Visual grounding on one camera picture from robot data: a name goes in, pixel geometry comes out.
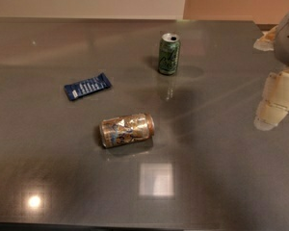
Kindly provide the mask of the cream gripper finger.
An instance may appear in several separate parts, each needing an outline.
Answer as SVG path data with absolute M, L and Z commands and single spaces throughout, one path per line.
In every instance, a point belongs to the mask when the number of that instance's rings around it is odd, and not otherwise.
M 289 114 L 289 67 L 279 73 L 271 72 L 266 79 L 256 110 L 254 126 L 270 131 Z
M 270 31 L 265 32 L 261 38 L 255 41 L 253 47 L 260 51 L 273 51 L 276 38 L 276 29 L 277 26 L 273 27 Z

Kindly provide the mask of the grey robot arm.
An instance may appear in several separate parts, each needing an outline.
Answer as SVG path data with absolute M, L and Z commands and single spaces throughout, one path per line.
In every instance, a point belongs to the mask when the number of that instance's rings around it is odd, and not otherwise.
M 269 131 L 289 114 L 289 12 L 253 47 L 260 51 L 273 51 L 275 58 L 285 65 L 279 73 L 269 74 L 256 110 L 254 126 L 258 130 Z

